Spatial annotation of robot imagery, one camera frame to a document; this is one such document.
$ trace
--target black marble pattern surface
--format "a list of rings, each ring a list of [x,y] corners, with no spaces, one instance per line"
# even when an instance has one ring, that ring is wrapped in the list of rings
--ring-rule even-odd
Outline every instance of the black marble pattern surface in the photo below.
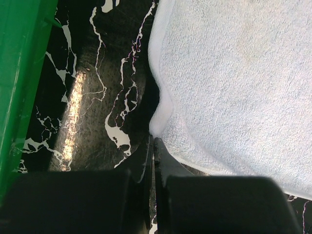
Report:
[[[62,28],[51,32],[20,173],[109,170],[136,150],[159,100],[147,59],[156,8],[157,0],[59,0]],[[312,233],[312,202],[288,200]],[[155,209],[151,217],[154,233]]]

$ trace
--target fabric texture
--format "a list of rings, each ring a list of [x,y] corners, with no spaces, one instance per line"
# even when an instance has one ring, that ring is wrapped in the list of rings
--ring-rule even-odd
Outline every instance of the fabric texture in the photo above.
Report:
[[[312,0],[160,0],[150,131],[211,175],[312,199]]]

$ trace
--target black plastic part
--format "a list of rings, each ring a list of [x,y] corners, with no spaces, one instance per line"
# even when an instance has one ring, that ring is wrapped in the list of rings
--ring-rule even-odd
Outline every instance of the black plastic part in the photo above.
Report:
[[[0,233],[146,234],[149,137],[112,171],[21,175],[0,209]]]
[[[158,234],[296,234],[285,195],[262,177],[190,176],[155,141]]]

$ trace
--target green bin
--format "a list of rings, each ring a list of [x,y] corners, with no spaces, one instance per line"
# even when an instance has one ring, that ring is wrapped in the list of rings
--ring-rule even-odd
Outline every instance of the green bin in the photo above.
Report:
[[[58,0],[0,0],[0,202],[16,173]]]

